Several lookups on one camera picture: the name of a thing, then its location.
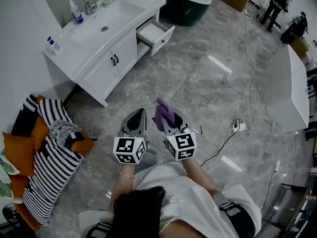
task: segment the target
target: tile floor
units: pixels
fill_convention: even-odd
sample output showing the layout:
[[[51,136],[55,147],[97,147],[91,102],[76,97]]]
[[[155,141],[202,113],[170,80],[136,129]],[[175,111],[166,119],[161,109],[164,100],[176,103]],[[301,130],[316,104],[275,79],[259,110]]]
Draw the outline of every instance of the tile floor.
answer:
[[[248,9],[256,14],[252,5]],[[161,22],[172,25],[163,18]],[[50,225],[36,232],[39,238],[78,238],[78,213],[107,208],[107,192],[111,191],[119,169],[112,154],[113,138],[122,119],[131,111],[140,107],[147,110],[147,135],[150,148],[159,153],[159,163],[171,159],[171,155],[162,143],[163,134],[151,120],[157,97],[181,110],[193,128],[200,131],[202,126],[204,136],[197,135],[200,163],[218,151],[237,115],[252,121],[253,70],[245,53],[246,23],[247,50],[256,70],[252,132],[236,134],[221,153],[238,168],[227,165],[220,157],[208,173],[221,187],[242,184],[262,207],[280,148],[287,160],[279,155],[280,171],[273,176],[267,205],[281,182],[305,184],[312,165],[313,142],[307,143],[301,131],[282,133],[263,104],[269,61],[282,47],[278,33],[276,29],[273,34],[265,31],[254,18],[245,17],[221,0],[213,0],[195,26],[176,26],[171,40],[157,54],[147,54],[138,61],[107,98],[107,109],[84,91],[73,97],[68,104],[69,115],[98,140],[58,200]],[[207,170],[210,164],[207,162],[204,168]]]

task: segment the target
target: bathroom vanity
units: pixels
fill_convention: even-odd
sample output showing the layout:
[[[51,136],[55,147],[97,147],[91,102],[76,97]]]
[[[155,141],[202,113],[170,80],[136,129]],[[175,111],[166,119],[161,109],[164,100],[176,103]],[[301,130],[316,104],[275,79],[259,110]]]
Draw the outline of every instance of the bathroom vanity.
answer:
[[[170,29],[159,23],[165,0],[116,0],[100,7],[76,25],[68,23],[55,37],[58,56],[43,53],[73,82],[105,108],[107,96],[149,50],[153,56],[170,39]]]

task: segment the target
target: black hair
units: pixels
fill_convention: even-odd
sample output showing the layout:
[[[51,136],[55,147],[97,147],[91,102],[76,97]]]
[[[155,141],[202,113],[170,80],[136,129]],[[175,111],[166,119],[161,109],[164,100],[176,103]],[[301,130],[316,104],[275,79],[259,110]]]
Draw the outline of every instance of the black hair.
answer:
[[[112,238],[159,238],[165,190],[161,186],[120,195],[114,203]]]

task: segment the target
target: drawer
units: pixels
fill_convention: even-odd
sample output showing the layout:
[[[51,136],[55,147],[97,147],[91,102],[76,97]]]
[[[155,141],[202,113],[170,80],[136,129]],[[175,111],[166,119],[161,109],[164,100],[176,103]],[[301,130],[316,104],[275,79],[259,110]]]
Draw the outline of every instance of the drawer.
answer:
[[[150,19],[137,28],[136,32],[137,38],[152,49],[151,55],[153,56],[169,41],[174,29],[175,26],[168,29],[154,19]]]

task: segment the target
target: drawer handle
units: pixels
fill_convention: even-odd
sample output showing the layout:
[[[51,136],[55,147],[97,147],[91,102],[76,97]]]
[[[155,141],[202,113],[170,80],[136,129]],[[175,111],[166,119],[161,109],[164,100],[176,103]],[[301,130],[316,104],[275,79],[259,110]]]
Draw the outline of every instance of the drawer handle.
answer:
[[[117,58],[117,63],[119,63],[119,58],[117,57],[116,54],[114,54],[114,57]]]
[[[111,61],[112,61],[113,66],[115,66],[116,63],[115,63],[114,59],[113,59],[113,58],[110,58],[110,59],[111,59]]]

